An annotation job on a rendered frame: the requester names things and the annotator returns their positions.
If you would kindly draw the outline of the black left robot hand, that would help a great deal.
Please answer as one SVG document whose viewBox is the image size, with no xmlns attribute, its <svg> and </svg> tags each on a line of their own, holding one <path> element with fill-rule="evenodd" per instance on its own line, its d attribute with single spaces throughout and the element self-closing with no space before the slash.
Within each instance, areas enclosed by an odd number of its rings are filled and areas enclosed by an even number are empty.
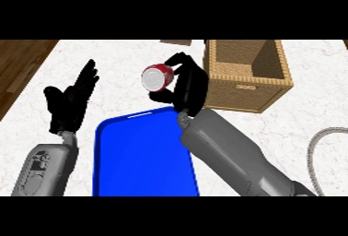
<svg viewBox="0 0 348 236">
<path fill-rule="evenodd" d="M 75 84 L 65 91 L 52 86 L 43 90 L 47 110 L 52 114 L 49 132 L 55 135 L 64 131 L 75 133 L 81 127 L 89 99 L 99 81 L 96 73 L 96 61 L 90 59 L 81 69 Z"/>
</svg>

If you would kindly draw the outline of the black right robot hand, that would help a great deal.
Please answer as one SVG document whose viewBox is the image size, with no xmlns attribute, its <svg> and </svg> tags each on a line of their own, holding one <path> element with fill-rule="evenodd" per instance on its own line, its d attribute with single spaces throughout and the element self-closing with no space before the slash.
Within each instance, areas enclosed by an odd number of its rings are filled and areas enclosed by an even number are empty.
<svg viewBox="0 0 348 236">
<path fill-rule="evenodd" d="M 190 117 L 195 117 L 205 103 L 210 77 L 186 53 L 176 53 L 167 59 L 165 65 L 182 65 L 174 70 L 179 76 L 176 87 L 173 91 L 165 88 L 159 92 L 151 92 L 149 98 L 173 104 L 177 112 L 186 112 Z"/>
</svg>

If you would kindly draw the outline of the red can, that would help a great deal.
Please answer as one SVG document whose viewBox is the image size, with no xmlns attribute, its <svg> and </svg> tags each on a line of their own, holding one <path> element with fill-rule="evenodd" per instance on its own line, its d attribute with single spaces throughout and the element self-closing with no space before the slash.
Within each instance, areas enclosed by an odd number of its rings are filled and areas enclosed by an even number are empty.
<svg viewBox="0 0 348 236">
<path fill-rule="evenodd" d="M 151 65 L 142 74 L 142 84 L 148 91 L 159 92 L 174 79 L 174 70 L 165 64 Z"/>
</svg>

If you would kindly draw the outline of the wicker basket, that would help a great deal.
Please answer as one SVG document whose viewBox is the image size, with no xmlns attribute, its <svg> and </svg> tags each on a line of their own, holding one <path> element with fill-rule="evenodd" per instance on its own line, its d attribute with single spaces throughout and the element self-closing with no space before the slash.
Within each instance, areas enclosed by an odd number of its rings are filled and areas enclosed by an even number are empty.
<svg viewBox="0 0 348 236">
<path fill-rule="evenodd" d="M 205 107 L 261 113 L 294 87 L 280 40 L 208 40 Z"/>
</svg>

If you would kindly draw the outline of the blue placemat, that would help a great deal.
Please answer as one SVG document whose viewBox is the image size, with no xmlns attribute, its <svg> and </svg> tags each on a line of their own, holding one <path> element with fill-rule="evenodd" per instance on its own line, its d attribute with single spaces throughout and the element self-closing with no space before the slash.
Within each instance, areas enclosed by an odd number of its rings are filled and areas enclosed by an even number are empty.
<svg viewBox="0 0 348 236">
<path fill-rule="evenodd" d="M 198 196 L 173 107 L 105 120 L 96 129 L 95 196 Z"/>
</svg>

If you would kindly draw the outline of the brown wooden cabinet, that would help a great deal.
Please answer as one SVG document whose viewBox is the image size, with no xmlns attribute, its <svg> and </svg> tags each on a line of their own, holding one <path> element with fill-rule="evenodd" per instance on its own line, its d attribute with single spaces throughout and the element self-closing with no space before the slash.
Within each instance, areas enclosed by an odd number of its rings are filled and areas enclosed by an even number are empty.
<svg viewBox="0 0 348 236">
<path fill-rule="evenodd" d="M 0 121 L 58 40 L 0 40 Z"/>
</svg>

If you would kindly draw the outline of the small brown wooden block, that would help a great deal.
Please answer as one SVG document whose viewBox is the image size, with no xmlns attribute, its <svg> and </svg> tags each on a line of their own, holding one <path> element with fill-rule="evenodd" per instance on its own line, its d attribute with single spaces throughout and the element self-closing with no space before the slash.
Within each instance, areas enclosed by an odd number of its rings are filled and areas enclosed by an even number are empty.
<svg viewBox="0 0 348 236">
<path fill-rule="evenodd" d="M 161 40 L 162 43 L 179 44 L 190 46 L 192 40 Z"/>
</svg>

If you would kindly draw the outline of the grey curved rim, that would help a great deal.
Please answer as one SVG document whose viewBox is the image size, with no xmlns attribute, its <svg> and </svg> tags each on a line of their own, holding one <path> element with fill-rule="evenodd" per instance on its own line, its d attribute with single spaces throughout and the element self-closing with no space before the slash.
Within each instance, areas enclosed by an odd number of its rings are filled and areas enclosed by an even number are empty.
<svg viewBox="0 0 348 236">
<path fill-rule="evenodd" d="M 307 171 L 319 196 L 348 196 L 348 128 L 325 128 L 313 136 Z"/>
</svg>

